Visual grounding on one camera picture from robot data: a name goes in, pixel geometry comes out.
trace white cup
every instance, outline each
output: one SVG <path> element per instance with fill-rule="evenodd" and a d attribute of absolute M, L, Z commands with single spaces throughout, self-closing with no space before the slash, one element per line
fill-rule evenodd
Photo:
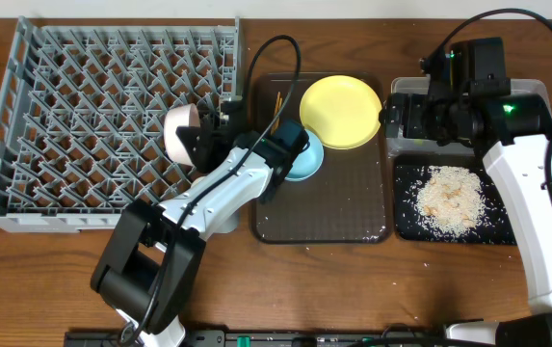
<path fill-rule="evenodd" d="M 179 164 L 192 166 L 188 151 L 177 137 L 179 126 L 200 127 L 200 118 L 195 104 L 175 107 L 164 117 L 164 147 L 169 158 Z"/>

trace wall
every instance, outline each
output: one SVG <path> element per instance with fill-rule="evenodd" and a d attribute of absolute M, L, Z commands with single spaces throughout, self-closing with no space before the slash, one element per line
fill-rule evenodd
<path fill-rule="evenodd" d="M 0 17 L 466 18 L 506 7 L 552 18 L 552 0 L 0 0 Z"/>

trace yellow plate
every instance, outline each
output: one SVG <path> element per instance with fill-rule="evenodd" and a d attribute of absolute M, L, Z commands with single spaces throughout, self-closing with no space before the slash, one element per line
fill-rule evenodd
<path fill-rule="evenodd" d="M 370 86 L 350 76 L 331 76 L 307 89 L 299 112 L 303 126 L 325 147 L 350 149 L 376 135 L 381 108 Z"/>

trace rice pile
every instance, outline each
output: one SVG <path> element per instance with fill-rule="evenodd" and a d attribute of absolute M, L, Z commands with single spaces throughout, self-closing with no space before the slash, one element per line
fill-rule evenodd
<path fill-rule="evenodd" d="M 458 237 L 478 226 L 486 208 L 479 177 L 466 168 L 429 169 L 432 177 L 419 190 L 415 205 L 423 228 Z"/>

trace chopsticks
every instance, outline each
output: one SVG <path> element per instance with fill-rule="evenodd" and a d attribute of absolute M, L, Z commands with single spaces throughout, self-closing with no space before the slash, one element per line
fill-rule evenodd
<path fill-rule="evenodd" d="M 280 97 L 280 93 L 277 92 L 277 98 L 276 98 L 276 108 L 274 109 L 274 118 L 276 117 L 277 115 L 277 112 L 279 111 L 280 108 L 282 108 L 282 98 Z M 279 119 L 276 120 L 276 123 L 274 124 L 274 126 L 272 127 L 272 131 L 271 131 L 271 134 L 273 135 L 276 130 L 277 130 L 277 127 L 279 126 Z"/>

